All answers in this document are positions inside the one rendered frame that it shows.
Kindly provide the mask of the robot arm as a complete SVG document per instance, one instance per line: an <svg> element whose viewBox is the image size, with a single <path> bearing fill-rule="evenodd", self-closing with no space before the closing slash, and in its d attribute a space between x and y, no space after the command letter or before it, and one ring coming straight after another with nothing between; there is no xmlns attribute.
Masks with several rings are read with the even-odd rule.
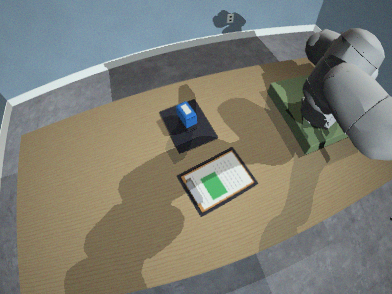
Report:
<svg viewBox="0 0 392 294"><path fill-rule="evenodd" d="M363 155L392 160L392 97L375 80L385 58L381 42L360 28L340 33L324 29L306 42L315 68L303 86L302 116L326 130L337 121Z"/></svg>

